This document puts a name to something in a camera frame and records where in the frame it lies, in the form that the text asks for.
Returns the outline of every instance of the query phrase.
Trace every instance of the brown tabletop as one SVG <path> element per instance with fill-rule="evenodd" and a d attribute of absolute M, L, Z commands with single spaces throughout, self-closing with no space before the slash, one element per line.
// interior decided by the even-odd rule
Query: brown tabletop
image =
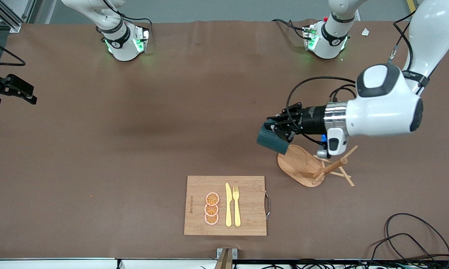
<path fill-rule="evenodd" d="M 237 247 L 247 259 L 357 259 L 370 257 L 385 220 L 401 211 L 449 242 L 449 53 L 422 95 L 420 129 L 351 138 L 359 148 L 346 171 L 355 188 L 335 176 L 298 185 L 276 153 L 256 144 L 298 82 L 355 79 L 386 62 L 398 38 L 391 22 L 357 22 L 351 34 L 336 59 L 322 60 L 274 22 L 156 24 L 151 54 L 119 62 L 93 26 L 24 25 L 7 48 L 27 65 L 0 67 L 0 75 L 34 85 L 38 103 L 3 97 L 0 106 L 0 257 L 203 258 Z M 394 62 L 402 66 L 405 55 L 402 43 Z M 293 100 L 324 105 L 341 84 L 313 81 Z M 268 235 L 183 235 L 188 175 L 265 176 Z M 409 218 L 392 223 L 396 232 L 445 252 Z M 409 240 L 395 244 L 420 254 Z M 378 252 L 394 257 L 388 247 Z"/>

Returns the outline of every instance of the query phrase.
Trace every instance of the citrus slice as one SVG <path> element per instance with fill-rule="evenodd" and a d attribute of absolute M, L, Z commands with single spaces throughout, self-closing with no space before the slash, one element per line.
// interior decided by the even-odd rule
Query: citrus slice
<path fill-rule="evenodd" d="M 212 217 L 206 215 L 204 216 L 204 221 L 209 225 L 215 225 L 218 222 L 218 220 L 219 220 L 218 215 Z"/>
<path fill-rule="evenodd" d="M 220 196 L 216 192 L 206 194 L 206 204 L 209 206 L 217 205 L 220 201 Z"/>
<path fill-rule="evenodd" d="M 213 217 L 216 216 L 216 214 L 218 214 L 218 206 L 217 205 L 205 205 L 204 206 L 204 213 L 207 216 Z"/>

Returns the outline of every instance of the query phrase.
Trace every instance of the cutting board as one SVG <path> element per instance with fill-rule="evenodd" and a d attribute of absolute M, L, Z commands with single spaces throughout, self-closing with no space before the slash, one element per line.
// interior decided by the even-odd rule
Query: cutting board
<path fill-rule="evenodd" d="M 226 187 L 239 188 L 241 226 L 235 226 L 235 201 L 231 201 L 231 227 L 226 226 Z M 204 221 L 205 197 L 220 196 L 219 220 L 215 225 Z M 186 186 L 185 235 L 267 235 L 264 177 L 261 176 L 188 176 Z"/>

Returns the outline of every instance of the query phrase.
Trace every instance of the gray floor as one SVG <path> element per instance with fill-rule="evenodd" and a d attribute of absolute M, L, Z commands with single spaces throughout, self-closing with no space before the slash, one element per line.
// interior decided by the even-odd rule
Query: gray floor
<path fill-rule="evenodd" d="M 79 12 L 66 7 L 61 0 L 40 0 L 35 22 L 51 24 L 92 24 Z M 157 23 L 212 20 L 300 21 L 322 19 L 329 15 L 327 1 L 320 0 L 128 0 L 120 12 L 129 17 L 146 17 Z M 369 0 L 360 8 L 363 21 L 395 21 L 409 13 L 406 0 Z M 5 44 L 8 33 L 0 32 Z"/>

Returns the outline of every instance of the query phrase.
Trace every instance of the cutting board handle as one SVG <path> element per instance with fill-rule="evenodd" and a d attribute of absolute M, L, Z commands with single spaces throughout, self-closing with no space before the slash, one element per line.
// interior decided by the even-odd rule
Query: cutting board handle
<path fill-rule="evenodd" d="M 265 198 L 265 203 L 264 203 L 264 210 L 266 211 L 266 200 L 267 200 L 267 213 L 266 213 L 266 220 L 269 218 L 269 214 L 271 214 L 271 198 L 269 197 L 269 195 L 267 194 L 267 191 L 264 191 L 264 198 Z"/>

